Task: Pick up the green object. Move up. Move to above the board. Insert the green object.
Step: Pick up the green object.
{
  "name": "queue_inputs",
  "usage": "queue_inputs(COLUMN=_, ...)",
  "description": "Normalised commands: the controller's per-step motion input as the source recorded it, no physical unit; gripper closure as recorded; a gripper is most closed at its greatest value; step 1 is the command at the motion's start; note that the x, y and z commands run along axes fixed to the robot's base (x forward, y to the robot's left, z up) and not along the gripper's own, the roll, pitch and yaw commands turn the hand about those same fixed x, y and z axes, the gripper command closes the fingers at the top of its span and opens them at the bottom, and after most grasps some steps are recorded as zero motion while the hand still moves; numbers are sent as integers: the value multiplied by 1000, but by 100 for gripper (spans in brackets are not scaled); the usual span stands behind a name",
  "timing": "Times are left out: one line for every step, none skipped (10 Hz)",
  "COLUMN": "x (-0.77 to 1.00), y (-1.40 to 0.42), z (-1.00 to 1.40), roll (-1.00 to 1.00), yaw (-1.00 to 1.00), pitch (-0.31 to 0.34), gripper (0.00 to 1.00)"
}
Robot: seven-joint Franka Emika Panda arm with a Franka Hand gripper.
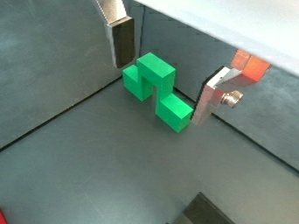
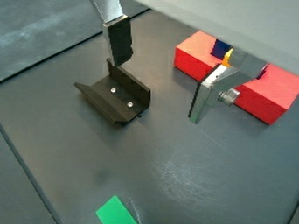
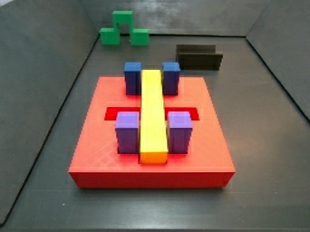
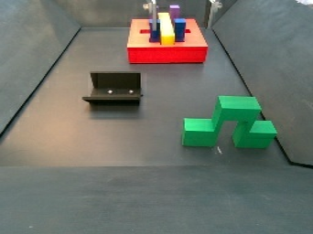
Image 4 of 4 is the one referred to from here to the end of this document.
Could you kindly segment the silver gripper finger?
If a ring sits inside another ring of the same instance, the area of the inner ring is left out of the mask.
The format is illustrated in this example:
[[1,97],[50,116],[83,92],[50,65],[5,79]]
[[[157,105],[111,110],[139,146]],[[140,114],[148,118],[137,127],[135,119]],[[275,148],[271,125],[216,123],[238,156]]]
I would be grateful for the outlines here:
[[151,30],[156,30],[156,23],[157,23],[157,18],[156,18],[156,0],[145,0],[147,3],[143,4],[143,9],[149,12],[149,19],[151,19]]
[[210,8],[208,8],[208,19],[207,19],[207,27],[212,26],[214,15],[218,10],[222,8],[222,2],[219,0],[208,0]]

